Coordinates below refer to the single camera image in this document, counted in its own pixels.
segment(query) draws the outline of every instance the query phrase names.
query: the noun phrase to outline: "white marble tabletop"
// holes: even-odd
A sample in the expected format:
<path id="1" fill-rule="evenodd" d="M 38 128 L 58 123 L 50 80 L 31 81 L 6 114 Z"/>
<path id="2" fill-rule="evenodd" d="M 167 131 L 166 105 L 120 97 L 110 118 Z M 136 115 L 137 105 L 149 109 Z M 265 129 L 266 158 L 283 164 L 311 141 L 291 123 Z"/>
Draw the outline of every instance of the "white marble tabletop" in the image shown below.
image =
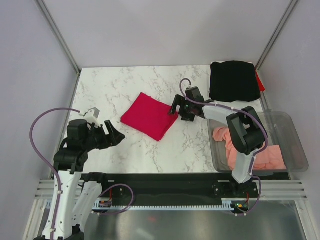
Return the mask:
<path id="1" fill-rule="evenodd" d="M 171 105 L 175 95 L 181 94 L 179 82 L 183 78 L 189 78 L 192 86 L 209 98 L 209 65 L 84 68 L 72 108 L 98 108 L 100 122 L 111 120 L 125 135 L 116 147 L 91 151 L 84 173 L 216 173 L 205 119 L 185 122 L 179 117 L 159 142 L 120 122 L 141 92 Z M 223 104 L 235 108 L 250 105 L 262 111 L 259 100 Z M 79 115 L 72 112 L 69 120 L 77 118 Z"/>

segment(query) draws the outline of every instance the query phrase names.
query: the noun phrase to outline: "folded black cloth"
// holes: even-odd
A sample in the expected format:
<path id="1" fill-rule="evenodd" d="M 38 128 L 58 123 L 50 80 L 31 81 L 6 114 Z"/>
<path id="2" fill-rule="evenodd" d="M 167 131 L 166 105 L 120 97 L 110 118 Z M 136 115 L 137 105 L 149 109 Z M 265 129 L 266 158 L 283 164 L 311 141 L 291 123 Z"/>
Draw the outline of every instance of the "folded black cloth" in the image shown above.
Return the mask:
<path id="1" fill-rule="evenodd" d="M 212 100 L 228 103 L 259 99 L 255 66 L 243 61 L 212 63 L 209 96 Z"/>

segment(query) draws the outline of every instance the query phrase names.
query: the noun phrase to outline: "gray floor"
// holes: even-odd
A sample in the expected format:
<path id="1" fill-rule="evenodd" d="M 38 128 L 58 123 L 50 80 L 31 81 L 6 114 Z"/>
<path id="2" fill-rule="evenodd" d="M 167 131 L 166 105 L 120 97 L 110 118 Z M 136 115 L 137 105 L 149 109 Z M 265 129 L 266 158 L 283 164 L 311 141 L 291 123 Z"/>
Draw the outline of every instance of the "gray floor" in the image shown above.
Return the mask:
<path id="1" fill-rule="evenodd" d="M 305 240 L 294 203 L 260 202 L 248 216 L 217 211 L 91 214 L 85 240 Z"/>

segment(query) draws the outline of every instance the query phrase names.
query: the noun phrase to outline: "gray wall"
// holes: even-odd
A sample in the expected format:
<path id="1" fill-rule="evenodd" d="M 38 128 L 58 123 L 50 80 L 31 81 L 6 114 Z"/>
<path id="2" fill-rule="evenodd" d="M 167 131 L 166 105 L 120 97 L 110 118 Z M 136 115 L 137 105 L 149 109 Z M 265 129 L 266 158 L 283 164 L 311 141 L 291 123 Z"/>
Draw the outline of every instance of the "gray wall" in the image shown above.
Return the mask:
<path id="1" fill-rule="evenodd" d="M 302 0 L 261 69 L 271 108 L 291 115 L 307 159 L 303 180 L 320 226 L 320 1 Z"/>
<path id="2" fill-rule="evenodd" d="M 33 120 L 68 106 L 76 73 L 33 0 L 0 7 L 0 233 L 22 239 L 39 179 L 49 169 L 29 142 Z M 52 113 L 36 127 L 40 151 L 52 158 L 66 113 Z"/>
<path id="3" fill-rule="evenodd" d="M 290 0 L 45 0 L 81 68 L 256 63 Z"/>

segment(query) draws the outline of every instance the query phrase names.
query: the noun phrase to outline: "transparent storage bin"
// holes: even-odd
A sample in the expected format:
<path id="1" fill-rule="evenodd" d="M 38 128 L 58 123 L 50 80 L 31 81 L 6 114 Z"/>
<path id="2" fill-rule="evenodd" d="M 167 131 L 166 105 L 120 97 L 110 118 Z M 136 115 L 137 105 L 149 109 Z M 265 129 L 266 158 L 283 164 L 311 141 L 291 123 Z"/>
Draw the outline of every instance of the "transparent storage bin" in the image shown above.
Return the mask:
<path id="1" fill-rule="evenodd" d="M 284 112 L 257 113 L 268 134 L 269 146 L 279 145 L 286 169 L 254 170 L 256 175 L 283 172 L 304 172 L 309 164 L 291 117 Z M 230 173 L 226 156 L 226 142 L 213 139 L 214 129 L 226 125 L 207 120 L 213 166 L 219 173 Z"/>

